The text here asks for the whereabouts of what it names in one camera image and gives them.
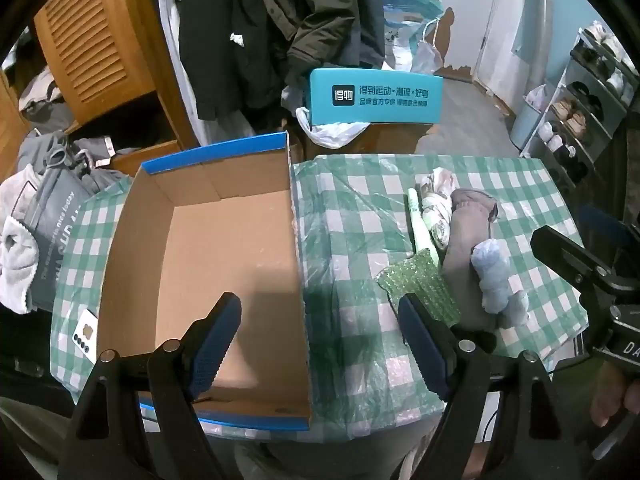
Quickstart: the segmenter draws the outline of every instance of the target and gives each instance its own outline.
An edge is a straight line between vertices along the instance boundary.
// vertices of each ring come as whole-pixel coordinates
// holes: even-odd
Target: white card
[[[98,341],[98,318],[88,308],[82,311],[73,334],[74,345],[95,364],[96,343]]]

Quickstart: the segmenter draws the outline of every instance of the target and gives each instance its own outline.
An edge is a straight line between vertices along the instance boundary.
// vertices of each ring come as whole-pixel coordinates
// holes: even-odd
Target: teal box
[[[311,124],[440,122],[442,78],[373,68],[316,68]]]

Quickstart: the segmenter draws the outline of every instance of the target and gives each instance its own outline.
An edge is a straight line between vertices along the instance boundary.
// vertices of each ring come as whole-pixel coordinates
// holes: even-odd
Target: green knitted cloth
[[[376,281],[386,290],[396,315],[400,298],[413,292],[433,319],[443,321],[447,326],[460,321],[458,306],[428,249],[387,267],[380,272]]]

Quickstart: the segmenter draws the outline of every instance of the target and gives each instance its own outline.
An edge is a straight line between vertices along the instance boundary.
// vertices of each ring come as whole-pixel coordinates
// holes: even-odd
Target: pipe
[[[536,53],[529,67],[525,95],[545,82],[546,66],[549,61],[551,37],[553,35],[553,8],[553,0],[538,0]]]

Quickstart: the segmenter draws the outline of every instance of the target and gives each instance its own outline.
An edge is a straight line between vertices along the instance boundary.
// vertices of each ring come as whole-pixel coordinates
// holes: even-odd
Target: light blue trash bin
[[[513,142],[519,150],[524,148],[540,118],[540,111],[527,103],[524,97],[522,99],[524,106],[516,117],[513,128],[511,128],[511,132],[509,133],[511,142]]]

